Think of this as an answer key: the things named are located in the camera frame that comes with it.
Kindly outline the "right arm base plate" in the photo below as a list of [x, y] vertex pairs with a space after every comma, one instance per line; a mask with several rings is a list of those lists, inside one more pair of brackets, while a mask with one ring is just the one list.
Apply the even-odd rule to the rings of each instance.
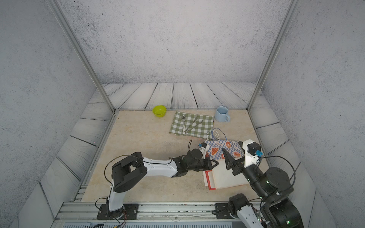
[[216, 203], [215, 210], [212, 214], [216, 216], [217, 219], [231, 219], [231, 212], [228, 203]]

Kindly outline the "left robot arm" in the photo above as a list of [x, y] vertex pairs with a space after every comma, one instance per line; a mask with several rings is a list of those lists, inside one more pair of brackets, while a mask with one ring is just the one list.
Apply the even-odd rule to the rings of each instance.
[[107, 200], [109, 212], [122, 209], [126, 192], [131, 190], [144, 177], [164, 176], [177, 178], [189, 171], [210, 171], [219, 162], [210, 157], [203, 157], [199, 149], [188, 151], [186, 155], [169, 160], [152, 160], [135, 152], [112, 166], [112, 187]]

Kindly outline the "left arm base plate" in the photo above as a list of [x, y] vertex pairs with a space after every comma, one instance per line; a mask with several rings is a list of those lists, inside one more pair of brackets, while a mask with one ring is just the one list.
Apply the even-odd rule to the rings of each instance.
[[124, 204], [121, 209], [116, 211], [109, 211], [107, 204], [102, 204], [99, 207], [97, 220], [113, 220], [126, 219], [136, 220], [138, 214], [139, 204]]

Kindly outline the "red paper gift bag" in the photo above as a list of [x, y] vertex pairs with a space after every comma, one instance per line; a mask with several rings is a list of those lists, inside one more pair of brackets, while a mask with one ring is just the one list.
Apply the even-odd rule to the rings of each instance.
[[207, 178], [207, 181], [208, 181], [208, 189], [210, 191], [216, 190], [214, 177], [213, 177], [213, 172], [212, 171], [205, 171], [205, 174], [206, 174], [206, 178]]

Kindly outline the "white Happy Every Day bag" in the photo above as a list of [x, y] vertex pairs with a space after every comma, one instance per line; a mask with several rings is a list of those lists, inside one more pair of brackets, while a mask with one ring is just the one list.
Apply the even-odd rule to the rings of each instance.
[[[213, 139], [214, 139], [213, 131], [209, 131], [209, 132], [206, 134], [206, 140], [207, 140], [207, 141], [210, 141], [210, 140], [213, 140]], [[203, 172], [203, 179], [204, 179], [204, 186], [205, 186], [205, 187], [208, 187], [208, 181], [207, 181], [207, 178], [206, 178], [205, 171]]]

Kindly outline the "blue checkered paper bag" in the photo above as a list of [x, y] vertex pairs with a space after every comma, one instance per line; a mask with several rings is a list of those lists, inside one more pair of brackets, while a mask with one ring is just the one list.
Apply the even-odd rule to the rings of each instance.
[[244, 157], [244, 152], [237, 141], [228, 140], [224, 135], [221, 139], [219, 136], [219, 128], [213, 130], [214, 139], [205, 141], [210, 146], [206, 157], [210, 157], [219, 162], [219, 165], [214, 169], [209, 170], [213, 172], [215, 187], [217, 189], [225, 189], [248, 184], [244, 177], [234, 176], [232, 170], [227, 170], [225, 165], [222, 148], [225, 148], [236, 160]]

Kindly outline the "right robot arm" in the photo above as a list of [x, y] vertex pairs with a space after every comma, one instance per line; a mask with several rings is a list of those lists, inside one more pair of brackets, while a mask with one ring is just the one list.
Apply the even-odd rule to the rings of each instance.
[[243, 174], [259, 196], [259, 212], [245, 195], [239, 193], [229, 198], [228, 214], [239, 218], [247, 228], [303, 228], [298, 209], [288, 196], [293, 192], [288, 174], [280, 168], [270, 167], [263, 173], [255, 164], [248, 167], [222, 150], [227, 170], [233, 175]]

